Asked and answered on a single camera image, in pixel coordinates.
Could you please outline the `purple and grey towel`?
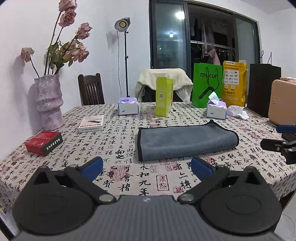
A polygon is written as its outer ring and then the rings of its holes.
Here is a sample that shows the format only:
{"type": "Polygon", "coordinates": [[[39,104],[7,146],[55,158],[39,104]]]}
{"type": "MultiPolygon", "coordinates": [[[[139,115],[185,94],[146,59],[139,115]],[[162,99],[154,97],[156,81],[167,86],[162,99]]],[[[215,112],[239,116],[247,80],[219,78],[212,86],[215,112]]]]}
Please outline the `purple and grey towel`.
{"type": "Polygon", "coordinates": [[[239,144],[236,132],[210,120],[197,126],[139,128],[139,161],[189,157],[232,149],[239,144]]]}

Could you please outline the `beige plastic case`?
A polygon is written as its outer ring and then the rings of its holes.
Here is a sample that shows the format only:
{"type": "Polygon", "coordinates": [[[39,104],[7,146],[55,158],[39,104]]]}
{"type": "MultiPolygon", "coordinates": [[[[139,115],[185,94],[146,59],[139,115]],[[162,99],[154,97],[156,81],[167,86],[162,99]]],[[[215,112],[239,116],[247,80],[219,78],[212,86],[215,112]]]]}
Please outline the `beige plastic case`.
{"type": "Polygon", "coordinates": [[[273,81],[268,111],[269,120],[276,125],[295,126],[295,78],[281,77],[273,81]]]}

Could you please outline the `crumpled white tissue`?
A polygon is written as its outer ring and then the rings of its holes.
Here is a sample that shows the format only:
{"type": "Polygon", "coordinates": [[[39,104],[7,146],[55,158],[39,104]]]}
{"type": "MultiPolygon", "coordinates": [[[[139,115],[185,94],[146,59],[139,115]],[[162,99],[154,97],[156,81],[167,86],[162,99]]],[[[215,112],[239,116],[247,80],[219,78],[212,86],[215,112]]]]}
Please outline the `crumpled white tissue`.
{"type": "Polygon", "coordinates": [[[237,105],[231,105],[227,107],[227,115],[235,118],[240,118],[244,121],[249,118],[249,115],[244,110],[244,107],[237,105]]]}

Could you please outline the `black paper bag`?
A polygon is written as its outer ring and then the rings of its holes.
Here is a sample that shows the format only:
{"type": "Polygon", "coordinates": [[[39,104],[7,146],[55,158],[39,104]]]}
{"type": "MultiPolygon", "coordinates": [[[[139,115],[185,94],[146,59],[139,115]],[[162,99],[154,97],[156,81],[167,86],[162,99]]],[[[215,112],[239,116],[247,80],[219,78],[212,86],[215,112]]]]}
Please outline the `black paper bag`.
{"type": "Polygon", "coordinates": [[[269,63],[263,64],[260,54],[260,64],[250,64],[249,90],[247,107],[264,118],[268,118],[271,87],[276,79],[281,77],[281,68],[269,63]]]}

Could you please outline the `yellow plastic bag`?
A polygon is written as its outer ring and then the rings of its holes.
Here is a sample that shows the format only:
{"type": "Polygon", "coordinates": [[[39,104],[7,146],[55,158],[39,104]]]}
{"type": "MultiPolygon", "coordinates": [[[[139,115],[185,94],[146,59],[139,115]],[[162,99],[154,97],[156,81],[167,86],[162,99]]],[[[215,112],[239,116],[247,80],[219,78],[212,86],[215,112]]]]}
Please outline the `yellow plastic bag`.
{"type": "Polygon", "coordinates": [[[243,106],[247,95],[247,64],[243,62],[223,62],[222,100],[227,107],[243,106]]]}

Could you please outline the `right purple tissue box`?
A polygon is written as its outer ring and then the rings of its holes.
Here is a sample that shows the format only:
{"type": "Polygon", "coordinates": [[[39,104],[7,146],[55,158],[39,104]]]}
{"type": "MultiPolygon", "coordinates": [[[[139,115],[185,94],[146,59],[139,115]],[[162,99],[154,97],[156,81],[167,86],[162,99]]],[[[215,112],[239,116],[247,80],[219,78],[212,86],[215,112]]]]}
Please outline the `right purple tissue box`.
{"type": "Polygon", "coordinates": [[[224,101],[221,101],[215,92],[208,96],[206,116],[219,120],[226,120],[227,106],[224,101]]]}

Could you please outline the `purple tissue box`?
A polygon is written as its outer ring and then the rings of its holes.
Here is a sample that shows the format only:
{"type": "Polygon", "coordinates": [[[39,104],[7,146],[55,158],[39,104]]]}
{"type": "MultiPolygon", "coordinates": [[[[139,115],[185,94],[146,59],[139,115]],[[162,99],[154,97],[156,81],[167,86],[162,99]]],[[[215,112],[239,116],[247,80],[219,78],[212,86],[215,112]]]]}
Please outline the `purple tissue box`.
{"type": "Polygon", "coordinates": [[[206,116],[219,120],[226,120],[227,106],[224,101],[221,101],[215,92],[208,96],[206,116]]]}
{"type": "Polygon", "coordinates": [[[123,97],[118,101],[118,115],[139,114],[139,103],[135,97],[123,97]]]}

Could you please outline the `green mucun paper bag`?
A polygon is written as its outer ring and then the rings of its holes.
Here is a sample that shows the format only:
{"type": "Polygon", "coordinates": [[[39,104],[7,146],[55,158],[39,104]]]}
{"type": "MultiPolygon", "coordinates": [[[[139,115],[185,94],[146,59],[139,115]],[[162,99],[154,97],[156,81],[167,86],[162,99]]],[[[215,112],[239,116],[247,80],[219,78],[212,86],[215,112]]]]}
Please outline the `green mucun paper bag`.
{"type": "Polygon", "coordinates": [[[194,64],[192,104],[198,108],[206,108],[209,95],[215,92],[222,98],[223,67],[206,63],[194,64]]]}

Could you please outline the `calligraphy print tablecloth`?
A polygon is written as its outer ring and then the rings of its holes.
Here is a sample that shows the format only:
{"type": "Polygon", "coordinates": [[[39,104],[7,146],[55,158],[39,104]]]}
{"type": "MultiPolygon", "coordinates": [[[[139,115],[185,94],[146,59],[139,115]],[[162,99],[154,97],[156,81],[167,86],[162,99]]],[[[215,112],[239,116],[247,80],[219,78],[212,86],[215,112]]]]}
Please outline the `calligraphy print tablecloth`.
{"type": "MultiPolygon", "coordinates": [[[[119,116],[116,104],[78,106],[64,115],[60,128],[63,142],[48,156],[29,153],[18,147],[1,162],[1,212],[8,213],[20,191],[39,166],[61,170],[69,165],[83,165],[94,157],[103,159],[103,171],[94,180],[115,197],[120,195],[172,195],[178,197],[199,183],[191,172],[191,159],[179,157],[150,162],[138,160],[139,128],[195,126],[209,121],[205,111],[191,104],[176,102],[168,116],[157,117],[153,103],[140,105],[138,115],[119,116]],[[86,116],[104,115],[103,130],[79,133],[86,116]]],[[[295,165],[288,165],[280,153],[264,151],[263,138],[279,139],[275,126],[252,111],[247,120],[228,117],[217,120],[220,126],[236,132],[239,145],[233,149],[203,155],[211,165],[225,165],[240,171],[254,166],[278,198],[295,190],[295,165]]]]}

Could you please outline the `pink speckled vase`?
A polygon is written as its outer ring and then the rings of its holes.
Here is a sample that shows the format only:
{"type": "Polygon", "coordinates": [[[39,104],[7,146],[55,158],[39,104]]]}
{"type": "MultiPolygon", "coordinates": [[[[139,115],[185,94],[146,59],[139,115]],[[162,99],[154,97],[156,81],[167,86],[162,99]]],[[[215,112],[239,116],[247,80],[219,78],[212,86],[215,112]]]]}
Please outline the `pink speckled vase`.
{"type": "Polygon", "coordinates": [[[35,78],[35,101],[45,131],[53,131],[63,125],[61,106],[64,104],[60,75],[35,78]]]}

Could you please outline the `dark wooden chair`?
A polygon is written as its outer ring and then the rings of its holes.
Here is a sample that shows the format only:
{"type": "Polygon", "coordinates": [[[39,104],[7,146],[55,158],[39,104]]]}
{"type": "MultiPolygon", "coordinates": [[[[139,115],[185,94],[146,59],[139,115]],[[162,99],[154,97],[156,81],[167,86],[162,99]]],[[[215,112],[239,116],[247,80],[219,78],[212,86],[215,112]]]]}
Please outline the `dark wooden chair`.
{"type": "Polygon", "coordinates": [[[82,105],[105,104],[101,75],[82,75],[78,76],[78,86],[82,105]]]}

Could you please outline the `left purple tissue box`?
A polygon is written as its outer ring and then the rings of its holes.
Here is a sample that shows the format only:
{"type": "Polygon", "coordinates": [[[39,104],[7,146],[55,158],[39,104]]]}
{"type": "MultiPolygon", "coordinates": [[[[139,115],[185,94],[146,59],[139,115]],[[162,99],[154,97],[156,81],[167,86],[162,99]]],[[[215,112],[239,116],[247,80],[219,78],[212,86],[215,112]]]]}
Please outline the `left purple tissue box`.
{"type": "Polygon", "coordinates": [[[123,97],[118,101],[118,115],[139,114],[139,103],[135,97],[123,97]]]}

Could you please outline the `chair draped with cream cloth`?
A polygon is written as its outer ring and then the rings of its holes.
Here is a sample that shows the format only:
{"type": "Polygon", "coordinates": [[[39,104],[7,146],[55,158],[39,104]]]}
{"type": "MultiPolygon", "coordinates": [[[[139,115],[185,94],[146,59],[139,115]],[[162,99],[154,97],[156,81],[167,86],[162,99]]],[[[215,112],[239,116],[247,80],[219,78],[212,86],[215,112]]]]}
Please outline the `chair draped with cream cloth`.
{"type": "Polygon", "coordinates": [[[169,88],[175,91],[182,102],[190,102],[193,90],[193,82],[181,68],[168,69],[145,69],[140,73],[135,87],[135,98],[142,102],[144,88],[148,86],[151,90],[169,88]]]}

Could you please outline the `dark framed glass door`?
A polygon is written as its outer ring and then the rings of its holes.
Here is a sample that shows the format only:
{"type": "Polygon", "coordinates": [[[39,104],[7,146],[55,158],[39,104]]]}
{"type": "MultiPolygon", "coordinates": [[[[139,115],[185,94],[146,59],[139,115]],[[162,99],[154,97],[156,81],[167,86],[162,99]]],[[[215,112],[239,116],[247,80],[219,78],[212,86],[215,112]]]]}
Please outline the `dark framed glass door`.
{"type": "Polygon", "coordinates": [[[181,68],[224,61],[260,63],[258,24],[244,16],[193,1],[149,1],[151,68],[181,68]]]}

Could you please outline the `dried pink roses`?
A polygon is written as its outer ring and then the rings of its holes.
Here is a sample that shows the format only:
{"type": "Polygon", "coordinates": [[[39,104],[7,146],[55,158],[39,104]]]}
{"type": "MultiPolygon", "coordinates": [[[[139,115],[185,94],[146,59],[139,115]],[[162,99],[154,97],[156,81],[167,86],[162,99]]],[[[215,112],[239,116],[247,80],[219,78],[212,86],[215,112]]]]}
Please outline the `dried pink roses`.
{"type": "Polygon", "coordinates": [[[76,18],[77,1],[59,1],[59,15],[56,20],[50,45],[46,49],[44,75],[56,75],[65,65],[71,66],[74,62],[83,62],[89,51],[82,43],[90,36],[92,27],[88,22],[82,23],[75,32],[74,37],[68,42],[62,42],[60,37],[62,31],[74,24],[76,18]]]}

